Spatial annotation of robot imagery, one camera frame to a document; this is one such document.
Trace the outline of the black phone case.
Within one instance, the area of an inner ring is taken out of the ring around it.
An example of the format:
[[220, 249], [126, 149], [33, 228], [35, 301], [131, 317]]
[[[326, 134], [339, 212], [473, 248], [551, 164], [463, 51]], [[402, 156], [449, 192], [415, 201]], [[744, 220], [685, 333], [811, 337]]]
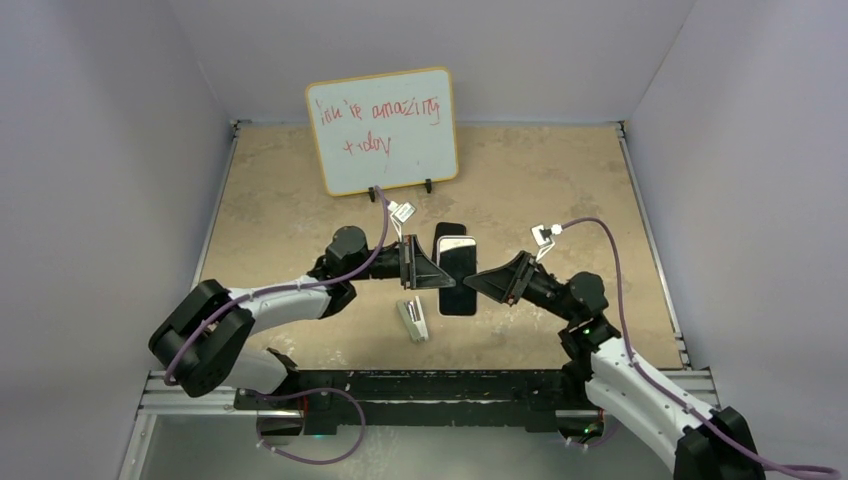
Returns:
[[445, 236], [464, 236], [467, 234], [467, 227], [461, 223], [454, 222], [438, 222], [435, 226], [434, 240], [438, 241]]

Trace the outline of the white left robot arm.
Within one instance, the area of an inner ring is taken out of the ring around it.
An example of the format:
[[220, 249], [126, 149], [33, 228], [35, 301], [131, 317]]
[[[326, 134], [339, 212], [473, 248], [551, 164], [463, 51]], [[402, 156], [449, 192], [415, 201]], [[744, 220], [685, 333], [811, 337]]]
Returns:
[[452, 287], [454, 279], [425, 255], [416, 235], [369, 248], [356, 226], [338, 229], [312, 270], [282, 284], [228, 289], [215, 279], [198, 283], [148, 341], [167, 381], [190, 397], [218, 387], [259, 392], [272, 408], [297, 399], [296, 364], [272, 349], [247, 346], [256, 333], [341, 312], [356, 297], [354, 282], [397, 279], [405, 289]]

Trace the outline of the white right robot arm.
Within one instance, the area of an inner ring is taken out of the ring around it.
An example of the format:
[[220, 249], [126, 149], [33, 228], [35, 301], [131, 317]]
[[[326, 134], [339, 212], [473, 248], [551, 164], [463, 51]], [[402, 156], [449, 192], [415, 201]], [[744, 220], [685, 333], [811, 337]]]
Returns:
[[463, 283], [498, 303], [526, 300], [566, 320], [558, 334], [570, 358], [561, 381], [564, 399], [612, 415], [673, 478], [764, 478], [764, 467], [738, 450], [756, 448], [745, 418], [698, 399], [638, 355], [604, 314], [609, 302], [599, 275], [582, 271], [560, 282], [522, 251]]

